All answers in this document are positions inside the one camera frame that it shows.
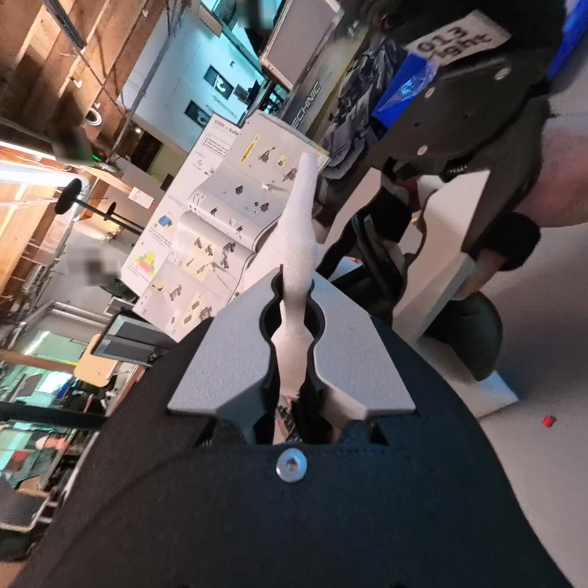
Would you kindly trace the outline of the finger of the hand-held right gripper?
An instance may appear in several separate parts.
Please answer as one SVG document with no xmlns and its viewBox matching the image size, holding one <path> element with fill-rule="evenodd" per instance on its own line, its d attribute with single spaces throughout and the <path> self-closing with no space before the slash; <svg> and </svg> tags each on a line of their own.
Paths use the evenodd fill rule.
<svg viewBox="0 0 588 588">
<path fill-rule="evenodd" d="M 466 255 L 464 241 L 490 171 L 465 173 L 432 193 L 422 209 L 424 236 L 417 259 Z"/>
</svg>

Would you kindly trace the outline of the open instruction booklet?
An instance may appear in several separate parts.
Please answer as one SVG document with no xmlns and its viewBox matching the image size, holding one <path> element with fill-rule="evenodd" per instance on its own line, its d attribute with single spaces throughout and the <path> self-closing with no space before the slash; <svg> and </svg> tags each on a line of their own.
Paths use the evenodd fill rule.
<svg viewBox="0 0 588 588">
<path fill-rule="evenodd" d="M 264 112 L 240 128 L 223 161 L 189 198 L 172 247 L 134 312 L 175 342 L 243 292 L 244 276 L 282 215 L 300 157 L 329 153 Z"/>
</svg>

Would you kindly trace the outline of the black packaged device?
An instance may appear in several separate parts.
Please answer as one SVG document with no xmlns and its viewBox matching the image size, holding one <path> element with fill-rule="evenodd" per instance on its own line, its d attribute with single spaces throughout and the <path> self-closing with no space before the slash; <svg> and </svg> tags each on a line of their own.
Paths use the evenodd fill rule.
<svg viewBox="0 0 588 588">
<path fill-rule="evenodd" d="M 365 177 L 345 202 L 342 194 L 328 194 L 326 186 L 316 194 L 322 207 L 316 221 L 326 231 L 318 272 L 332 277 L 344 256 L 357 257 L 361 265 L 336 278 L 334 285 L 392 327 L 394 308 L 406 289 L 408 265 L 424 236 L 423 206 L 446 184 L 438 176 L 423 179 L 433 181 L 423 193 L 414 179 L 394 183 L 378 172 L 373 181 Z M 481 289 L 467 296 L 459 290 L 473 273 L 488 234 L 511 213 L 489 215 L 482 211 L 482 223 L 477 226 L 474 220 L 485 199 L 483 193 L 464 241 L 474 268 L 426 331 L 448 343 L 478 380 L 495 370 L 503 339 L 502 320 Z"/>
</svg>

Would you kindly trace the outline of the person's right hand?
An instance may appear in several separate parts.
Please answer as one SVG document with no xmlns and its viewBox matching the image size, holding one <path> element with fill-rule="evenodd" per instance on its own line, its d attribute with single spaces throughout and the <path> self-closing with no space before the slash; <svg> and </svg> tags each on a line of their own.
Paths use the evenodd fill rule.
<svg viewBox="0 0 588 588">
<path fill-rule="evenodd" d="M 538 179 L 488 234 L 460 295 L 480 290 L 497 272 L 521 267 L 533 254 L 542 229 L 587 223 L 587 113 L 550 118 L 541 155 Z"/>
</svg>

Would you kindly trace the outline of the grey lego model body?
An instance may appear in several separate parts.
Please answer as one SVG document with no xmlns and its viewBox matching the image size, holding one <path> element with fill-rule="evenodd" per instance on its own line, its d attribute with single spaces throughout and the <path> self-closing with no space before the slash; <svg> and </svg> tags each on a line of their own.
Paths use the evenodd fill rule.
<svg viewBox="0 0 588 588">
<path fill-rule="evenodd" d="M 280 443 L 298 443 L 301 442 L 301 437 L 293 415 L 293 401 L 294 398 L 279 396 L 277 406 L 275 409 L 275 433 L 274 444 Z"/>
</svg>

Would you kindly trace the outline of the grey framed panel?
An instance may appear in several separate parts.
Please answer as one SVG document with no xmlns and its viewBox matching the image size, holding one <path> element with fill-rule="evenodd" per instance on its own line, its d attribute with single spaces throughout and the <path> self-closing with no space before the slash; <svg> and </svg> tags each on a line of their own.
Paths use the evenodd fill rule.
<svg viewBox="0 0 588 588">
<path fill-rule="evenodd" d="M 259 56 L 262 70 L 288 92 L 293 91 L 342 15 L 337 1 L 283 1 L 279 18 Z"/>
</svg>

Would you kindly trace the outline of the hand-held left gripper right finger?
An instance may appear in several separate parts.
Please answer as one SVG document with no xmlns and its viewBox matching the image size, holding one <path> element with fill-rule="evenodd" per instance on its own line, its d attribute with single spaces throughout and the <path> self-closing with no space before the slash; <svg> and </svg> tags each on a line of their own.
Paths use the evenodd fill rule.
<svg viewBox="0 0 588 588">
<path fill-rule="evenodd" d="M 305 376 L 305 443 L 329 443 L 351 422 L 416 411 L 371 315 L 323 277 L 313 278 L 305 324 L 314 336 Z"/>
</svg>

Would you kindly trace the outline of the white foam base block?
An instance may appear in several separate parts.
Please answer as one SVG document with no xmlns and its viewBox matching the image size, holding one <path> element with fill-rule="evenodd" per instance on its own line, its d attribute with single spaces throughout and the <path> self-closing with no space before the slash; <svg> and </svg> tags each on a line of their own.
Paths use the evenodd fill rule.
<svg viewBox="0 0 588 588">
<path fill-rule="evenodd" d="M 518 402 L 496 371 L 478 380 L 446 342 L 426 331 L 474 268 L 459 249 L 422 246 L 408 265 L 406 289 L 393 311 L 393 330 L 445 379 L 476 418 Z"/>
</svg>

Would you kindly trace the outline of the grey equipment case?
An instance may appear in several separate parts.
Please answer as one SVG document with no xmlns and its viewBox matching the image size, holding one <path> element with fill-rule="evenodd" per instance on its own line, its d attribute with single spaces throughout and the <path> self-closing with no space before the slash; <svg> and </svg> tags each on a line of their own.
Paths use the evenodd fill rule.
<svg viewBox="0 0 588 588">
<path fill-rule="evenodd" d="M 90 352 L 97 357 L 143 367 L 152 366 L 175 346 L 163 331 L 131 311 L 114 315 Z"/>
</svg>

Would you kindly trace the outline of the printed toy set box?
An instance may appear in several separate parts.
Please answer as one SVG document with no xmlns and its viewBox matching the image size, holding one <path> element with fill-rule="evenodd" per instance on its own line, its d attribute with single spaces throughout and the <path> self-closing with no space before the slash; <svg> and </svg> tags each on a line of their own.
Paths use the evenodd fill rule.
<svg viewBox="0 0 588 588">
<path fill-rule="evenodd" d="M 330 167 L 356 161 L 385 133 L 373 111 L 407 56 L 386 34 L 332 41 L 290 98 L 283 121 L 326 150 Z"/>
</svg>

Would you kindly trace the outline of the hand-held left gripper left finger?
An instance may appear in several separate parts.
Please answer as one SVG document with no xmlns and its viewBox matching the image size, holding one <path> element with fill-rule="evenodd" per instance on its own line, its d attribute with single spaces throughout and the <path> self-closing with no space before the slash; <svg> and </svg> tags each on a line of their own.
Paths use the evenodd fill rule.
<svg viewBox="0 0 588 588">
<path fill-rule="evenodd" d="M 172 414 L 228 421 L 249 443 L 273 444 L 281 382 L 272 336 L 282 298 L 275 268 L 218 312 L 168 403 Z"/>
</svg>

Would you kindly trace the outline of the white instruction poster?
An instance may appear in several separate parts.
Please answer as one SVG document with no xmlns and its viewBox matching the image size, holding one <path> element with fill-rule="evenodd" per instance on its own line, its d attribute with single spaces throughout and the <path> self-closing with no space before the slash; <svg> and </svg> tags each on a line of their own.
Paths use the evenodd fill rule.
<svg viewBox="0 0 588 588">
<path fill-rule="evenodd" d="M 121 268 L 121 281 L 137 296 L 146 290 L 172 247 L 179 218 L 189 198 L 223 161 L 241 129 L 213 115 L 165 192 Z"/>
</svg>

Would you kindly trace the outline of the black pole stand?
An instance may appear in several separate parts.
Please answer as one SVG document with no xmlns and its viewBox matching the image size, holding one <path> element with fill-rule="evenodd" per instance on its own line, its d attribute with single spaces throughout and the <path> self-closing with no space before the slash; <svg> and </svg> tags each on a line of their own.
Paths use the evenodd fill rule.
<svg viewBox="0 0 588 588">
<path fill-rule="evenodd" d="M 99 210 L 98 208 L 88 203 L 88 197 L 91 192 L 91 184 L 89 180 L 82 178 L 74 178 L 67 186 L 65 186 L 55 203 L 55 213 L 57 215 L 64 215 L 75 205 L 88 210 L 95 215 L 98 215 L 105 221 L 113 222 L 122 229 L 133 233 L 136 236 L 140 236 L 144 231 L 144 227 L 138 225 L 134 221 L 121 216 L 115 211 L 116 203 L 113 202 L 107 209 L 106 212 Z"/>
</svg>

